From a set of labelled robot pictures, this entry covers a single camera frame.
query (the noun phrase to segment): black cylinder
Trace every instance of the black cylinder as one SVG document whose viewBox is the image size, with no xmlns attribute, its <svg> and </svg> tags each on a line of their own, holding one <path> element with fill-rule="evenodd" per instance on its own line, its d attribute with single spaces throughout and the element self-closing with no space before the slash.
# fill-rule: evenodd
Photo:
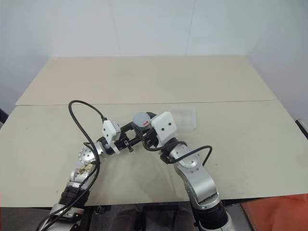
<svg viewBox="0 0 308 231">
<path fill-rule="evenodd" d="M 66 186 L 65 190 L 61 194 L 59 204 L 68 205 L 84 192 L 84 190 L 79 190 L 79 192 L 77 191 L 78 191 L 78 188 Z M 74 207 L 83 208 L 85 203 L 88 200 L 89 194 L 90 192 L 87 191 L 79 200 L 76 201 L 76 203 L 74 204 Z"/>
<path fill-rule="evenodd" d="M 224 226 L 228 221 L 228 214 L 225 211 L 222 203 L 215 205 L 212 208 L 199 210 L 192 206 L 193 215 L 196 222 L 209 230 L 215 230 Z"/>
</svg>

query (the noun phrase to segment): orange object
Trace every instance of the orange object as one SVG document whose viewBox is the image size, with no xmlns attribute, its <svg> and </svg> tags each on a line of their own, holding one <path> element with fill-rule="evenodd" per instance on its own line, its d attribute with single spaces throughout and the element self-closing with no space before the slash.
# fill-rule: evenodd
<svg viewBox="0 0 308 231">
<path fill-rule="evenodd" d="M 242 207 L 255 231 L 308 231 L 308 194 L 265 198 Z"/>
</svg>

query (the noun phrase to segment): clear plastic container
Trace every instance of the clear plastic container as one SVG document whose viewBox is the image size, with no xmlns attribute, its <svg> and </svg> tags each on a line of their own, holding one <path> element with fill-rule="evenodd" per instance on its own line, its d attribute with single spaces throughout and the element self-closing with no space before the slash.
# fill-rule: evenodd
<svg viewBox="0 0 308 231">
<path fill-rule="evenodd" d="M 196 109 L 194 107 L 172 106 L 172 113 L 179 132 L 191 132 L 197 127 Z"/>
</svg>

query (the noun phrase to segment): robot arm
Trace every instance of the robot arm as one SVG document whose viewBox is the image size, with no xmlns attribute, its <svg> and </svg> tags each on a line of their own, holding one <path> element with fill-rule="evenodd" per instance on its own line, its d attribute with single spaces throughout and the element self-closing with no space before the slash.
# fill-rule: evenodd
<svg viewBox="0 0 308 231">
<path fill-rule="evenodd" d="M 134 130 L 136 137 L 129 139 L 126 132 Z M 235 231 L 232 219 L 225 211 L 209 173 L 202 165 L 198 150 L 191 151 L 187 144 L 177 140 L 177 128 L 170 112 L 160 115 L 153 113 L 137 113 L 131 123 L 121 127 L 111 120 L 103 122 L 104 136 L 95 144 L 100 154 L 101 163 L 114 153 L 142 142 L 149 151 L 161 151 L 161 159 L 167 164 L 174 164 L 176 173 L 183 179 L 188 193 L 196 225 L 201 231 Z M 94 172 L 94 155 L 90 148 L 85 147 L 79 152 L 79 162 L 72 171 L 61 199 L 51 210 L 53 216 L 62 215 L 62 219 L 55 223 L 50 230 L 73 230 L 83 214 L 83 206 L 90 192 L 87 192 L 65 214 L 61 208 L 77 198 L 91 182 L 91 172 Z"/>
</svg>

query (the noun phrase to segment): beige tabletop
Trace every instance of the beige tabletop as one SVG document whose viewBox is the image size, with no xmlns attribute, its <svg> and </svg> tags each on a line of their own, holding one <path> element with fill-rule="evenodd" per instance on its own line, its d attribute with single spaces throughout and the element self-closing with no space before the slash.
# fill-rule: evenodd
<svg viewBox="0 0 308 231">
<path fill-rule="evenodd" d="M 197 128 L 179 139 L 213 146 L 205 167 L 222 199 L 308 193 L 308 142 L 247 58 L 51 58 L 0 130 L 1 206 L 58 201 L 85 141 L 67 109 L 73 99 L 120 125 L 137 112 L 194 107 Z M 74 110 L 94 140 L 102 136 L 95 112 Z M 188 200 L 172 165 L 134 149 L 103 164 L 87 205 Z"/>
</svg>

